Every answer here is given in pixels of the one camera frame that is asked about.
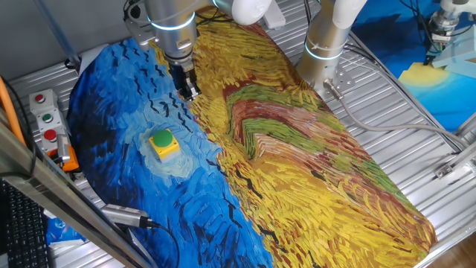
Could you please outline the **background robot gripper body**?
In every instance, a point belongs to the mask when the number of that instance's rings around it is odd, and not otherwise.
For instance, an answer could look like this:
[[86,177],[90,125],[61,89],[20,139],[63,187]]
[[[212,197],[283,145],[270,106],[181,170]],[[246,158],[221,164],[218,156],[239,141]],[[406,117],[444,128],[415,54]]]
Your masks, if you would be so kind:
[[450,36],[430,35],[425,38],[425,61],[424,66],[432,63],[433,59],[440,55],[451,40]]

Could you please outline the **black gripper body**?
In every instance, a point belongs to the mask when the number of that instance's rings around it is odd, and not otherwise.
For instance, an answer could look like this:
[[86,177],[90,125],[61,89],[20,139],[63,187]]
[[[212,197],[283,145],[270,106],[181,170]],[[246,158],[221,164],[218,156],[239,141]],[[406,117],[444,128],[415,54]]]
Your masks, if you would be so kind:
[[171,75],[177,83],[185,82],[189,79],[191,82],[196,82],[196,72],[192,59],[185,59],[176,61],[171,64]]

